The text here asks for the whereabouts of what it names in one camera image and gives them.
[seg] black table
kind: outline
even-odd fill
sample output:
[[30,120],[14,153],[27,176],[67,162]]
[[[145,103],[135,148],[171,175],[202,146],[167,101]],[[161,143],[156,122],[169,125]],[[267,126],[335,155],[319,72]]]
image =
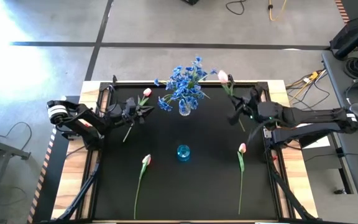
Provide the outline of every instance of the black table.
[[[352,85],[352,79],[349,78],[343,71],[344,61],[337,60],[334,58],[332,52],[323,52],[323,63],[328,71],[329,78],[333,84],[336,97],[339,104],[343,108],[348,108],[349,104],[346,101],[345,91]],[[358,57],[358,52],[355,52],[350,57]],[[358,92],[357,90],[351,91],[351,100],[353,102],[358,102]],[[358,130],[354,134],[338,134],[339,140],[341,142],[342,150],[344,153],[356,153],[358,154]],[[358,156],[348,155],[346,156],[347,164],[349,165],[349,170],[352,174],[354,184],[358,193]]]
[[[255,85],[238,84],[235,91]],[[276,205],[269,170],[263,160],[265,151],[262,132],[256,135],[244,156],[241,214],[237,213],[240,172],[237,150],[246,141],[257,123],[242,117],[244,133],[239,124],[231,126],[227,114],[232,104],[219,84],[203,85],[211,99],[199,100],[197,110],[187,117],[157,106],[158,96],[167,94],[164,86],[118,86],[111,104],[116,100],[141,95],[145,88],[152,94],[147,102],[156,109],[142,126],[134,126],[125,142],[127,128],[113,129],[105,136],[101,173],[95,194],[95,219],[132,220],[134,197],[141,160],[151,154],[141,183],[137,204],[139,220],[275,220]],[[190,160],[179,162],[176,148],[189,145]]]

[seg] cable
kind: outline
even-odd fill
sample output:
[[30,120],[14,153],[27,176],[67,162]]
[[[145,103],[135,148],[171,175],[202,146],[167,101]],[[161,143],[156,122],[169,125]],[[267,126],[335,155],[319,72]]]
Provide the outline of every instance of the cable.
[[0,203],[0,206],[10,206],[10,205],[14,205],[14,204],[16,204],[16,203],[19,203],[19,202],[21,202],[21,201],[27,199],[27,194],[25,193],[25,191],[24,191],[23,189],[21,189],[20,187],[15,187],[15,186],[9,186],[9,187],[11,187],[11,188],[13,188],[13,189],[18,189],[18,190],[20,190],[21,192],[23,192],[24,197],[21,198],[21,199],[19,199],[19,200],[13,201],[13,202]]
[[69,152],[69,153],[66,155],[66,159],[67,159],[67,157],[68,157],[69,155],[71,155],[71,154],[73,154],[73,153],[76,153],[76,152],[78,152],[79,150],[81,150],[81,149],[83,149],[83,148],[85,148],[85,146],[79,147],[78,149],[75,149],[74,151]]
[[312,74],[309,75],[304,75],[302,78],[300,78],[299,80],[293,82],[292,84],[286,85],[285,88],[291,88],[291,86],[297,85],[297,84],[301,84],[303,82],[303,79],[310,77]]
[[314,107],[314,106],[317,106],[319,103],[323,102],[326,98],[328,98],[328,97],[330,96],[329,92],[327,92],[327,91],[325,91],[325,90],[320,89],[320,88],[317,86],[316,82],[314,82],[313,84],[314,84],[314,86],[315,86],[318,90],[320,90],[320,91],[323,91],[323,92],[327,93],[327,95],[326,95],[326,97],[324,97],[322,100],[320,100],[320,101],[318,101],[317,103],[315,103],[315,104],[311,105],[311,106],[310,106],[311,108],[312,108],[312,107]]
[[[229,2],[229,3],[226,4],[226,9],[228,9],[228,10],[229,10],[231,13],[233,13],[233,14],[236,14],[236,15],[238,15],[238,16],[241,16],[241,15],[244,13],[244,11],[245,11],[245,7],[244,7],[244,3],[243,3],[243,2],[245,2],[245,1],[246,1],[246,0],[238,0],[238,1]],[[233,10],[229,9],[229,6],[228,6],[228,5],[233,4],[233,3],[240,3],[240,4],[241,4],[242,11],[241,11],[240,13],[234,12]]]
[[280,16],[281,14],[284,12],[284,9],[285,9],[285,4],[287,3],[287,0],[284,0],[284,3],[283,3],[283,6],[281,7],[281,11],[280,13],[278,13],[278,16],[276,18],[273,19],[273,13],[272,13],[272,9],[273,9],[273,4],[272,4],[272,0],[268,0],[268,18],[271,20],[271,21],[276,21]]
[[30,125],[27,124],[26,122],[23,122],[23,121],[17,122],[16,124],[14,124],[14,125],[11,127],[11,129],[7,132],[6,135],[4,135],[4,136],[3,136],[3,135],[0,135],[0,137],[2,137],[2,138],[7,138],[7,136],[11,133],[11,131],[13,130],[13,128],[16,127],[16,125],[18,125],[18,124],[25,124],[25,125],[29,128],[29,130],[30,130],[30,136],[29,136],[29,138],[27,139],[27,141],[24,143],[24,145],[23,145],[23,147],[22,147],[22,149],[21,149],[21,151],[23,151],[23,149],[26,147],[26,145],[29,143],[29,141],[30,141],[30,139],[31,139],[31,137],[32,137],[31,127],[30,127]]
[[290,147],[290,148],[292,148],[292,149],[302,150],[301,148],[297,148],[297,147],[289,146],[289,145],[287,145],[287,144],[285,144],[285,146],[286,146],[286,147]]
[[358,58],[348,58],[344,64],[344,71],[348,77],[358,79]]
[[298,100],[300,103],[302,103],[303,105],[305,105],[309,110],[314,111],[309,105],[307,105],[305,102],[299,100],[298,98],[295,98],[296,100]]
[[308,83],[306,83],[306,84],[304,84],[303,85],[303,87],[294,95],[294,97],[292,97],[291,99],[290,99],[290,101],[292,101],[295,97],[297,97],[308,85],[312,85],[313,84],[313,82],[317,79],[317,78],[319,78],[324,72],[325,72],[326,70],[320,70],[320,71],[315,71],[315,72],[313,72],[312,73],[312,75],[309,77],[309,82]]
[[325,155],[317,155],[317,156],[313,156],[312,158],[309,158],[307,160],[305,160],[305,162],[308,162],[316,157],[320,157],[320,156],[335,156],[335,155],[339,155],[339,156],[347,156],[347,155],[353,155],[353,156],[358,156],[357,153],[332,153],[332,154],[325,154]]

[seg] black cable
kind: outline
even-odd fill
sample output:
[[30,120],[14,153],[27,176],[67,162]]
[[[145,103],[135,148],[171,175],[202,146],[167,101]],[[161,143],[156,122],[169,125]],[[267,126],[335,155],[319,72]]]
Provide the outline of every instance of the black cable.
[[285,144],[285,146],[286,146],[286,147],[290,147],[290,148],[292,148],[292,149],[299,149],[299,150],[302,150],[301,148],[297,148],[297,147],[289,146],[289,145],[287,145],[287,144]]
[[18,189],[18,190],[20,190],[21,192],[23,192],[23,194],[24,194],[24,197],[23,198],[21,198],[21,199],[19,199],[19,200],[16,200],[16,201],[13,201],[13,202],[8,202],[8,203],[0,203],[0,206],[10,206],[10,205],[14,205],[14,204],[16,204],[16,203],[19,203],[19,202],[21,202],[21,201],[23,201],[23,200],[26,200],[27,199],[27,194],[25,193],[25,191],[23,190],[23,189],[21,189],[20,187],[14,187],[14,186],[12,186],[11,188],[13,188],[13,189]]
[[[229,2],[229,3],[226,4],[226,9],[228,9],[228,10],[229,10],[231,13],[233,13],[233,14],[236,14],[236,15],[238,15],[238,16],[241,16],[241,15],[244,13],[244,11],[246,10],[245,7],[244,7],[244,3],[243,3],[243,2],[245,2],[245,1],[246,1],[246,0],[238,0],[238,1]],[[241,7],[242,7],[241,13],[237,13],[237,12],[234,12],[233,10],[229,9],[229,6],[228,6],[228,5],[233,4],[233,3],[240,3],[240,4],[241,4]]]
[[325,155],[313,156],[312,158],[309,158],[309,159],[305,160],[305,162],[308,162],[309,160],[314,159],[314,158],[316,158],[316,157],[320,157],[320,156],[335,156],[335,155],[339,155],[339,156],[347,156],[347,155],[358,156],[357,153],[332,153],[332,154],[325,154]]
[[358,58],[348,58],[344,64],[344,71],[348,77],[358,79]]
[[328,98],[328,97],[330,96],[329,92],[327,92],[327,91],[325,91],[325,90],[323,90],[323,89],[320,89],[320,88],[317,86],[316,82],[314,82],[313,85],[314,85],[318,90],[327,93],[327,95],[326,95],[326,97],[324,97],[322,100],[320,100],[320,101],[318,101],[317,103],[311,105],[311,106],[310,106],[311,108],[314,107],[314,106],[316,106],[316,105],[318,105],[319,103],[323,102],[326,98]]
[[294,98],[294,99],[298,100],[300,103],[302,103],[303,105],[305,105],[309,110],[314,111],[314,109],[311,108],[309,105],[307,105],[305,102],[299,100],[298,98]]
[[308,89],[305,91],[305,94],[303,94],[302,99],[300,99],[298,102],[295,102],[293,105],[295,105],[295,104],[297,104],[297,103],[303,101],[312,86],[313,86],[313,84],[310,84],[309,87],[308,87]]
[[18,125],[18,124],[25,124],[25,125],[29,128],[29,130],[30,130],[30,136],[29,136],[28,140],[24,143],[24,145],[23,145],[23,147],[22,147],[22,149],[21,149],[21,150],[23,151],[23,149],[26,147],[26,145],[29,143],[29,141],[30,141],[30,139],[31,139],[31,137],[32,137],[31,127],[30,127],[30,125],[27,124],[26,122],[23,122],[23,121],[17,122],[16,124],[14,124],[14,125],[11,127],[11,129],[7,132],[6,135],[4,135],[4,136],[3,136],[3,135],[0,135],[0,137],[6,138],[6,137],[11,133],[11,131],[13,130],[13,128],[16,127],[16,125]]
[[71,155],[71,154],[73,154],[73,153],[75,153],[75,152],[78,152],[79,150],[81,150],[81,149],[83,149],[83,148],[85,148],[85,146],[79,147],[78,149],[75,149],[74,151],[69,152],[69,153],[66,155],[66,159],[67,159],[67,157],[68,157],[69,155]]

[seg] wooden table frame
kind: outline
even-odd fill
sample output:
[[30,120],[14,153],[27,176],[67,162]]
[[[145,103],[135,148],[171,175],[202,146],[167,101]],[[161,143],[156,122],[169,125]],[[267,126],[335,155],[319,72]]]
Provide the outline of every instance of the wooden table frame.
[[[83,83],[81,95],[80,95],[80,103],[84,103],[89,108],[96,108],[96,102],[99,96],[99,87],[100,83],[103,81],[86,81]],[[135,81],[135,82],[118,82],[119,83],[144,83],[152,81]],[[242,80],[236,82],[267,82],[268,90],[270,94],[270,100],[280,103],[283,106],[290,106],[287,91],[285,89],[285,84],[283,80]],[[107,94],[104,94],[101,109],[104,110],[107,103]],[[291,142],[290,144],[293,147],[299,147],[297,142]],[[68,145],[67,153],[78,149],[83,146],[82,140],[74,140],[70,141]],[[66,159],[65,164],[62,170],[62,177],[60,179],[60,185],[58,188],[55,205],[53,207],[53,213],[51,218],[59,217],[66,208],[71,204],[72,200],[75,198],[77,193],[80,191],[81,183],[84,182],[83,174],[85,172],[85,161],[88,154],[93,154],[90,159],[90,167],[93,169],[94,164],[96,162],[97,151],[88,152],[87,150],[81,150],[72,154],[69,158]],[[299,200],[299,202],[306,208],[306,210],[314,217],[317,217],[317,211],[313,200],[313,195],[310,189],[310,183],[308,179],[308,174],[306,172],[305,163],[303,161],[302,152],[297,149],[286,148],[282,151],[282,156],[285,164],[285,171],[287,173],[288,184],[291,191],[294,193],[295,197]],[[278,162],[275,162],[275,166],[278,170],[280,170],[280,166]],[[287,207],[287,199],[284,196],[283,191],[279,186],[279,196],[282,207],[283,217],[290,217],[289,211]],[[82,206],[81,217],[78,218],[87,218],[88,210],[90,207],[91,201],[91,187],[89,191],[86,193],[84,203]],[[295,211],[295,215],[297,218],[300,218],[299,214]],[[122,220],[113,221],[113,220],[105,220],[105,222],[124,222]]]

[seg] concrete floor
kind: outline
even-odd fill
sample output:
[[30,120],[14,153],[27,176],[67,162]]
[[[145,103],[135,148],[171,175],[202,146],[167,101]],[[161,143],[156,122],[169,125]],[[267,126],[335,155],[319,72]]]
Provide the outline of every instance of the concrete floor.
[[[343,26],[332,0],[288,1],[277,22],[269,21],[265,1],[248,0],[242,16],[227,11],[227,2],[200,0],[189,6],[180,0],[115,0],[103,42],[328,45]],[[273,2],[277,14],[283,1]],[[27,220],[52,130],[45,104],[65,95],[79,95],[93,51],[93,47],[23,47],[9,42],[95,42],[107,3],[0,1],[0,133],[7,133],[18,121],[29,123],[33,130],[25,148],[32,157],[28,161],[13,158],[0,188],[2,202],[20,197],[12,186],[22,188],[27,199],[0,207],[0,220]],[[102,47],[91,79],[110,80],[112,75],[119,80],[165,78],[174,66],[189,63],[196,55],[204,58],[206,68],[223,69],[242,80],[291,83],[323,67],[319,50]],[[319,87],[331,96],[315,109],[338,106],[327,77],[319,81]],[[305,102],[312,105],[324,96],[312,88]],[[17,147],[23,143],[20,134],[0,141]],[[333,189],[342,187],[338,172],[308,173],[319,216],[358,223],[358,196],[332,194]]]

